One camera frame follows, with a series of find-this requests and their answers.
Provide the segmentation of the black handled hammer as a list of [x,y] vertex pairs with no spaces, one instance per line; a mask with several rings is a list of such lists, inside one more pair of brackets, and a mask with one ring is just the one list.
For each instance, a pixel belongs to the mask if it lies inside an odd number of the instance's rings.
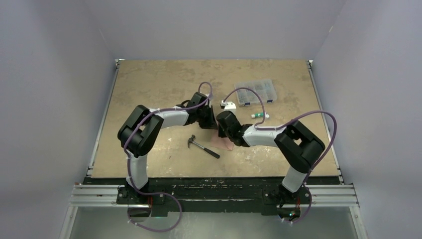
[[211,155],[212,157],[217,158],[217,159],[220,158],[220,155],[217,154],[216,152],[214,152],[214,151],[204,147],[203,145],[195,142],[195,138],[196,138],[196,136],[192,134],[192,136],[188,139],[188,143],[187,143],[188,148],[190,148],[191,144],[193,144],[193,145],[197,146],[198,148],[202,149],[207,154]]

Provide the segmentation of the white green glue stick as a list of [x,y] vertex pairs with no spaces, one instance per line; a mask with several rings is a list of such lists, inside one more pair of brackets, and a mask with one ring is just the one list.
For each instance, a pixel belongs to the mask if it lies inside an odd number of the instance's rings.
[[262,118],[262,117],[265,117],[266,115],[265,115],[265,113],[263,113],[263,112],[261,112],[261,113],[255,113],[255,114],[252,114],[251,115],[251,118],[252,119],[255,119],[255,118]]

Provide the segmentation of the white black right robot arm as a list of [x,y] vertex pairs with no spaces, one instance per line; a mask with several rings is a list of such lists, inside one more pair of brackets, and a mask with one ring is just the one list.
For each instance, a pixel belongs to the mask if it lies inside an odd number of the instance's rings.
[[236,146],[268,146],[280,150],[290,165],[279,190],[280,198],[287,203],[299,196],[299,189],[325,154],[325,144],[300,121],[281,128],[258,128],[252,124],[241,124],[231,111],[221,112],[216,121],[219,137],[228,138]]

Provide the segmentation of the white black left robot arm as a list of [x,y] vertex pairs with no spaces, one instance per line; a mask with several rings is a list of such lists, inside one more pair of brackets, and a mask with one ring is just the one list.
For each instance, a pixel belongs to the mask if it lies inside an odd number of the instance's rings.
[[141,204],[148,199],[147,155],[153,148],[160,130],[197,123],[202,129],[217,129],[210,95],[195,92],[190,100],[171,108],[150,109],[138,105],[117,133],[127,155],[127,183],[132,187],[129,197]]

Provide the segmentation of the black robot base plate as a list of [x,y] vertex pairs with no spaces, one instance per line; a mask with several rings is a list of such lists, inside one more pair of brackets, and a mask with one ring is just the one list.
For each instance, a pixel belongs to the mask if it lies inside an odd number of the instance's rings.
[[96,193],[99,198],[111,196],[112,205],[128,206],[132,217],[166,217],[169,212],[195,213],[260,213],[295,219],[300,206],[310,202],[308,189],[297,193],[281,189],[282,177],[212,177],[150,178],[137,193],[124,178],[86,177],[83,185],[115,185],[111,193]]

